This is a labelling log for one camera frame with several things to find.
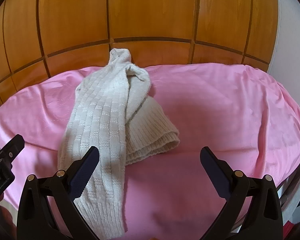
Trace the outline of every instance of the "metal screw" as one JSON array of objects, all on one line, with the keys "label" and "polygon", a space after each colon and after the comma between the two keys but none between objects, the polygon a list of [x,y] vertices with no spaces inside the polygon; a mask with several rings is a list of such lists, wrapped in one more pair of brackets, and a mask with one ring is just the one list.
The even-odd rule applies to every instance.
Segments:
[{"label": "metal screw", "polygon": [[237,176],[237,177],[243,177],[243,172],[242,171],[235,171],[234,174]]},{"label": "metal screw", "polygon": [[57,177],[62,177],[66,172],[64,170],[60,170],[57,172]]},{"label": "metal screw", "polygon": [[271,181],[272,180],[272,177],[270,175],[266,175],[265,178],[266,178],[267,181]]},{"label": "metal screw", "polygon": [[27,180],[29,180],[29,181],[31,181],[33,179],[34,179],[34,175],[33,174],[29,175],[28,178],[27,178]]}]

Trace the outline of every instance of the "ribbed sock cuff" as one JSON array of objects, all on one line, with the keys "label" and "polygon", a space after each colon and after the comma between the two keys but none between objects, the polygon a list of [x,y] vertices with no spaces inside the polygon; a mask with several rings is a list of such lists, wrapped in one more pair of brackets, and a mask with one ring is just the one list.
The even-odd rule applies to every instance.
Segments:
[{"label": "ribbed sock cuff", "polygon": [[155,142],[135,151],[127,153],[126,165],[133,164],[146,159],[152,155],[170,151],[178,146],[180,140],[175,132],[169,132],[162,135]]},{"label": "ribbed sock cuff", "polygon": [[124,234],[122,201],[98,199],[96,203],[92,203],[90,200],[80,198],[76,199],[74,203],[100,240],[111,239]]}]

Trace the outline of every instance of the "pink bedsheet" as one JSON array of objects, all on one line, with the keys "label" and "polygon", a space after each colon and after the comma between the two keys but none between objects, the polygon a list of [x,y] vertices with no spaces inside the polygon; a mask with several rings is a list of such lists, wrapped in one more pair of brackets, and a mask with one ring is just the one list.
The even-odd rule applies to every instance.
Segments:
[{"label": "pink bedsheet", "polygon": [[[26,147],[14,160],[5,198],[16,208],[26,177],[52,176],[74,105],[74,89],[98,70],[68,71],[12,96],[0,107],[0,147],[17,133]],[[276,184],[300,163],[300,107],[271,76],[247,65],[147,68],[150,95],[180,131],[180,145],[128,165],[121,240],[197,240],[224,205],[200,164],[209,146],[233,170],[270,174]]]}]

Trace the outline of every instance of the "mattress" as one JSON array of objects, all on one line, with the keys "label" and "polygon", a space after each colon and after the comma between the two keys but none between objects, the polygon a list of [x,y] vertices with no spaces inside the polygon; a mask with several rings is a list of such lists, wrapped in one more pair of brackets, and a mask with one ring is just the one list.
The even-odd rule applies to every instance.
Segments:
[{"label": "mattress", "polygon": [[[74,105],[74,90],[98,67],[68,71],[25,88],[0,107],[0,147],[21,134],[15,181],[5,199],[18,208],[26,177],[52,176]],[[193,64],[146,68],[149,94],[180,131],[170,152],[128,165],[120,240],[199,239],[222,209],[200,163],[204,146],[233,170],[276,185],[300,163],[300,107],[271,76],[247,65]],[[248,209],[249,200],[239,216]],[[54,212],[60,221],[60,214]]]}]

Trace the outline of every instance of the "white wall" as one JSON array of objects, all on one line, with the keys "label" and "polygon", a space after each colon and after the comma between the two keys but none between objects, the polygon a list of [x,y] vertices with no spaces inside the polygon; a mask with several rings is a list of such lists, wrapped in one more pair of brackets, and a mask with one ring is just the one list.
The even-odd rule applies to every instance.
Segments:
[{"label": "white wall", "polygon": [[268,73],[284,85],[300,105],[300,4],[278,0],[276,45]]}]

